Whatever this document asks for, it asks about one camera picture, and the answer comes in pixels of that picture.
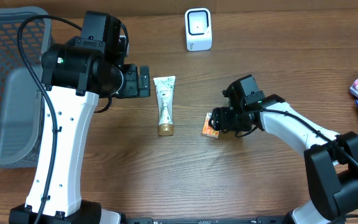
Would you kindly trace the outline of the small orange tissue pack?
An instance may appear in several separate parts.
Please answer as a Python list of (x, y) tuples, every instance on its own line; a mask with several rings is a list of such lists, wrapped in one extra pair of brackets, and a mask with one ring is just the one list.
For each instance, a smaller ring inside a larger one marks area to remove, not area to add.
[(202, 135), (212, 138), (218, 138), (219, 137), (219, 131), (215, 131), (210, 125), (209, 120), (212, 116), (212, 113), (206, 113), (206, 117), (204, 119), (204, 125), (202, 129)]

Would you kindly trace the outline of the white cosmetic tube gold cap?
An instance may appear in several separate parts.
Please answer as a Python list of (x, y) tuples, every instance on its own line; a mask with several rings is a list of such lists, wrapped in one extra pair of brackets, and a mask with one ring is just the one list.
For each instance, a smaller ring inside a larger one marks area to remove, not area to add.
[(173, 125), (173, 94), (176, 76), (154, 78), (158, 103), (158, 134), (172, 136)]

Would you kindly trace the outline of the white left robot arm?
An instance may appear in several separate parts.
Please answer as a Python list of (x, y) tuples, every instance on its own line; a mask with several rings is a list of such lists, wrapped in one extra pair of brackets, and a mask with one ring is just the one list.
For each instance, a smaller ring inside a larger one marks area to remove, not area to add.
[(147, 66), (126, 64), (126, 26), (116, 17), (88, 11), (80, 36), (53, 44), (34, 76), (45, 100), (45, 118), (34, 182), (10, 223), (122, 224), (122, 213), (81, 197), (81, 168), (90, 121), (102, 98), (150, 96)]

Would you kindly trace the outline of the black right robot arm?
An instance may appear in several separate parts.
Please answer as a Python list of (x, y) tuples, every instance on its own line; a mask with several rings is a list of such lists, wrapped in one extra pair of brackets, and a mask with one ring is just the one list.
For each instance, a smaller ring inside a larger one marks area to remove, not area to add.
[(272, 134), (303, 156), (310, 201), (276, 223), (345, 223), (358, 218), (358, 134), (339, 134), (297, 113), (284, 98), (265, 96), (252, 75), (232, 82), (208, 124), (237, 138), (256, 129)]

